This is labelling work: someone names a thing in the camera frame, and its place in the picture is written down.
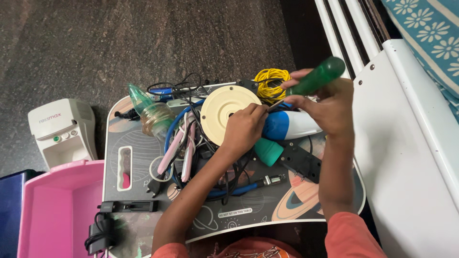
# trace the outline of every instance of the blue floral bedsheet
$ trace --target blue floral bedsheet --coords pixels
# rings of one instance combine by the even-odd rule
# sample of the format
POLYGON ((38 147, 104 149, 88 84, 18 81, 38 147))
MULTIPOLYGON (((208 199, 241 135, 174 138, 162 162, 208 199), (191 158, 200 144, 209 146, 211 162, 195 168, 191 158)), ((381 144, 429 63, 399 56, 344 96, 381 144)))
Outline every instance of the blue floral bedsheet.
POLYGON ((459 123, 459 0, 382 0, 459 123))

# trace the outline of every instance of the metal connector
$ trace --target metal connector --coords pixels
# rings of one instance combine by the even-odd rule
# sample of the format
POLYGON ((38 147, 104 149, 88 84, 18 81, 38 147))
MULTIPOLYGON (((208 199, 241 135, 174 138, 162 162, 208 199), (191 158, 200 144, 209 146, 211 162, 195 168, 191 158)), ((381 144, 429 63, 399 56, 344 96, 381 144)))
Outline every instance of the metal connector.
POLYGON ((268 186, 268 185, 274 185, 274 184, 277 184, 277 183, 280 183, 280 176, 278 175, 274 175, 274 176, 265 176, 263 178, 263 184, 264 186, 268 186))

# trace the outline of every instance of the blue battery pack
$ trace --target blue battery pack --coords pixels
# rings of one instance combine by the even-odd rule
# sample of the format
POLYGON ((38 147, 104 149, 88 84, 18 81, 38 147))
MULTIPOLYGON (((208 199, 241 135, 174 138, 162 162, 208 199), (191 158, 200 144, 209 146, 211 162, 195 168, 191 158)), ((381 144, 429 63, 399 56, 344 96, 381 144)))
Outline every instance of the blue battery pack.
POLYGON ((156 93, 156 94, 172 93, 172 88, 151 88, 148 90, 148 93, 150 93, 151 100, 155 102, 166 102, 168 100, 173 99, 172 95, 153 95, 152 94, 152 93, 156 93))

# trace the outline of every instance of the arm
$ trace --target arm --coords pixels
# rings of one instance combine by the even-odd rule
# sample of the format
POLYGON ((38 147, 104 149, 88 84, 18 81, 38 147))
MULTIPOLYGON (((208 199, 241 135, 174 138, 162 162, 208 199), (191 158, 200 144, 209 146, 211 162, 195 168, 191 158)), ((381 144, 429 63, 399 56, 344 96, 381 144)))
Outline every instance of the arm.
POLYGON ((207 194, 228 167, 261 137, 268 116, 267 108, 266 105, 252 103, 229 118, 223 144, 159 219, 154 232, 152 254, 168 243, 185 242, 185 232, 201 209, 207 194))
MULTIPOLYGON (((286 89, 296 85, 311 69, 291 73, 292 80, 282 84, 286 89)), ((317 92, 319 103, 292 95, 286 103, 308 112, 327 133, 324 158, 320 171, 319 200, 327 222, 338 212, 353 210, 353 151, 352 121, 353 82, 337 79, 317 92)))

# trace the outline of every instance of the cream plastic disc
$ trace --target cream plastic disc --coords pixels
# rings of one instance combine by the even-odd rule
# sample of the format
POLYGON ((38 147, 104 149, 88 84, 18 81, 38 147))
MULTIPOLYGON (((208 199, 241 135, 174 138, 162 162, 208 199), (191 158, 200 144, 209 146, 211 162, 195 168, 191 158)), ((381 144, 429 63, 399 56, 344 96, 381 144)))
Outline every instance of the cream plastic disc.
POLYGON ((230 114, 246 108, 250 103, 261 105, 255 94, 241 86, 230 85, 213 91, 201 109, 202 129, 209 140, 218 146, 222 145, 230 114))

